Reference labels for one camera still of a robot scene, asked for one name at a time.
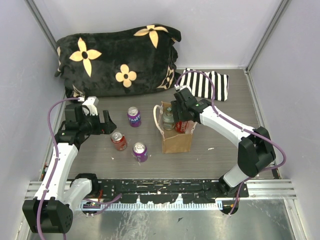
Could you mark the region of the red Coca-Cola can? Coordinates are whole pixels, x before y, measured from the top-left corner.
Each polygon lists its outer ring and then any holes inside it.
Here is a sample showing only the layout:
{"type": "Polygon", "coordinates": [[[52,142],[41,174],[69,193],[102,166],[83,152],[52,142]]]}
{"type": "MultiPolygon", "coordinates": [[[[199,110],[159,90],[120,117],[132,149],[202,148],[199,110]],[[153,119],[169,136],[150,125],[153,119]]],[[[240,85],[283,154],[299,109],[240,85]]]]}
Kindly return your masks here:
{"type": "Polygon", "coordinates": [[[188,121],[179,121],[175,123],[175,131],[184,134],[188,128],[188,121]]]}

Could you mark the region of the clear glass bottle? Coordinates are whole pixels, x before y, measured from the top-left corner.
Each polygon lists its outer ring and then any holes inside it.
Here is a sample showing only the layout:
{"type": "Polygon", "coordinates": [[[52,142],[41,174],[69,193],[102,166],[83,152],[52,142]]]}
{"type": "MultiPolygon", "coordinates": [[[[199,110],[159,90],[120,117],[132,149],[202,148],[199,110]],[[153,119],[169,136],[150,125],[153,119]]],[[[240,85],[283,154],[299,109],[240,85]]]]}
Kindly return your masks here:
{"type": "Polygon", "coordinates": [[[171,107],[167,107],[162,114],[163,128],[167,131],[172,130],[175,127],[173,110],[171,107]]]}

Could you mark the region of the brown canvas tote bag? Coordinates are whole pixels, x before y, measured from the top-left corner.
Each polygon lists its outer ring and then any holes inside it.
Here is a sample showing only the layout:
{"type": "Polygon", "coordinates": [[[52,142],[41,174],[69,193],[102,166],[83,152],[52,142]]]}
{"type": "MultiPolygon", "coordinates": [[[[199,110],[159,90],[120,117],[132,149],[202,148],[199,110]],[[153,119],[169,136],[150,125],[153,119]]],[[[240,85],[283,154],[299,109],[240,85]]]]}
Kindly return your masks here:
{"type": "Polygon", "coordinates": [[[193,132],[197,123],[188,121],[185,132],[178,132],[174,128],[166,130],[163,125],[163,115],[165,109],[170,106],[170,103],[162,101],[161,105],[155,105],[153,108],[154,123],[161,135],[162,153],[175,154],[189,152],[191,150],[193,132]]]}

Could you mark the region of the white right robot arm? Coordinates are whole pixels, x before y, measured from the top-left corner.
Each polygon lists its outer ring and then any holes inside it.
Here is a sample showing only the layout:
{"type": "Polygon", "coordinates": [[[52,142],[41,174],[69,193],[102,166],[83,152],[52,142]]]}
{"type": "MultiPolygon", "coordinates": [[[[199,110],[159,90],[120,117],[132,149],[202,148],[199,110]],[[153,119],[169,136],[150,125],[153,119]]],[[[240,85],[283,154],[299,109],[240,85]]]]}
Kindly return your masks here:
{"type": "Polygon", "coordinates": [[[171,102],[173,119],[209,127],[237,147],[236,164],[218,180],[220,193],[231,197],[237,186],[254,178],[276,159],[269,132],[264,127],[252,128],[224,114],[206,99],[197,100],[186,86],[178,87],[171,102]]]}

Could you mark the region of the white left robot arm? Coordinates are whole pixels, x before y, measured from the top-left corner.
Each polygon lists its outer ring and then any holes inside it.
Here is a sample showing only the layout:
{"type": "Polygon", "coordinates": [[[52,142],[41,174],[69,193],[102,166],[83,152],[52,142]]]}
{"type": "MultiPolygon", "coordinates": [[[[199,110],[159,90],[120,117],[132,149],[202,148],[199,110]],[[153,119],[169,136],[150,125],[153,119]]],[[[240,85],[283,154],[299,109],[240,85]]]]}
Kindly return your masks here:
{"type": "Polygon", "coordinates": [[[101,186],[94,173],[79,173],[69,189],[65,187],[81,145],[91,135],[109,135],[117,128],[109,111],[102,113],[104,122],[87,105],[73,103],[65,107],[65,119],[54,136],[53,153],[42,184],[34,197],[22,205],[30,230],[40,237],[45,233],[66,234],[82,200],[100,194],[101,186]]]}

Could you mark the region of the red soda can front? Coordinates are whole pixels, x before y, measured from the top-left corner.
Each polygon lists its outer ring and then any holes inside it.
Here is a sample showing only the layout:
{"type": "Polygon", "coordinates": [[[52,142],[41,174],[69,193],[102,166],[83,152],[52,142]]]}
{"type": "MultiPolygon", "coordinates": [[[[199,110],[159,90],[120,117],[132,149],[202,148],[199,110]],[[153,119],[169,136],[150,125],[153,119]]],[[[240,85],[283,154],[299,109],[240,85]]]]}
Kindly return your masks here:
{"type": "Polygon", "coordinates": [[[128,146],[125,136],[120,131],[114,131],[111,134],[110,139],[115,149],[118,151],[123,151],[128,146]]]}

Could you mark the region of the purple Fanta can rear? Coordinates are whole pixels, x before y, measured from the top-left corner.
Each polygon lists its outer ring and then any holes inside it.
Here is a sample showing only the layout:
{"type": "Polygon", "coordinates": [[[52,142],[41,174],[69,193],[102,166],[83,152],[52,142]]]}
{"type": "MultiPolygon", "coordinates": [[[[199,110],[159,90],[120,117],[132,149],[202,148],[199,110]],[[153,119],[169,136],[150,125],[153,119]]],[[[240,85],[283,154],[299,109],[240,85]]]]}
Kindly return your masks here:
{"type": "Polygon", "coordinates": [[[141,114],[137,107],[132,106],[127,110],[127,117],[131,127],[139,127],[141,125],[141,114]]]}

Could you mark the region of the purple fanta can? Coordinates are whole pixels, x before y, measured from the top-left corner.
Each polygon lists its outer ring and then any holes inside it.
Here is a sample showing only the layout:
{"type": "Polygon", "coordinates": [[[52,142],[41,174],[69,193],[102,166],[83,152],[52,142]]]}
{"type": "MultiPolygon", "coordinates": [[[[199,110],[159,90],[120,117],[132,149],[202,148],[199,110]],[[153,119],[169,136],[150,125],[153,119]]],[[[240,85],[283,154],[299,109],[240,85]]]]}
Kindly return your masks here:
{"type": "Polygon", "coordinates": [[[132,151],[135,159],[138,162],[143,163],[148,159],[148,151],[144,143],[142,142],[135,143],[132,147],[132,151]]]}
{"type": "Polygon", "coordinates": [[[139,127],[141,125],[141,114],[137,107],[132,106],[127,110],[127,117],[131,127],[139,127]]]}

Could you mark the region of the purple Fanta can front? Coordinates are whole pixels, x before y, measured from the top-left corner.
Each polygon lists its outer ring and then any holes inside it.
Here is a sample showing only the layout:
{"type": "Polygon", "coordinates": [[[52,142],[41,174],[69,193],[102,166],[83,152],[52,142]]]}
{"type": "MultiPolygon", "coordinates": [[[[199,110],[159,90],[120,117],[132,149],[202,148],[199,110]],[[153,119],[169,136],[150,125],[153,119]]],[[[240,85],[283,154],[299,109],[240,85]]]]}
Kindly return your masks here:
{"type": "Polygon", "coordinates": [[[142,142],[135,143],[132,147],[132,151],[135,159],[138,162],[143,163],[148,159],[148,151],[144,143],[142,142]]]}

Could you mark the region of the black floral plush blanket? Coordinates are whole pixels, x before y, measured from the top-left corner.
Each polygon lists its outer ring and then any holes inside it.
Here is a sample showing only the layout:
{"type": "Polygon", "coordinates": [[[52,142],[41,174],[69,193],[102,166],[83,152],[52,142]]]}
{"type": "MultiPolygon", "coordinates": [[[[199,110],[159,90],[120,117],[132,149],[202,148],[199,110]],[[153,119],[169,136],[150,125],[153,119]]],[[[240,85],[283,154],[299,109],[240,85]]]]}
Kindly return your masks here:
{"type": "Polygon", "coordinates": [[[162,92],[177,81],[174,44],[181,40],[179,30],[161,24],[68,35],[56,42],[55,76],[68,98],[162,92]]]}

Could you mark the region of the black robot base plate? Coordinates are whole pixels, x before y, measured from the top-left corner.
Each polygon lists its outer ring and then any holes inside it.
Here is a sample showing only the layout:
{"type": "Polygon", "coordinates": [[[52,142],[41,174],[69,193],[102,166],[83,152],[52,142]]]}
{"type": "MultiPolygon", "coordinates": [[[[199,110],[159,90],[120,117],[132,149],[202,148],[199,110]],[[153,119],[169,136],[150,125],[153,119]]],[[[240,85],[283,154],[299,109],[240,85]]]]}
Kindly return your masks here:
{"type": "Polygon", "coordinates": [[[88,202],[95,199],[107,203],[121,195],[116,202],[123,204],[175,203],[179,197],[183,204],[215,203],[218,198],[248,197],[245,185],[223,193],[219,182],[211,179],[99,179],[95,195],[84,197],[88,202]]]}

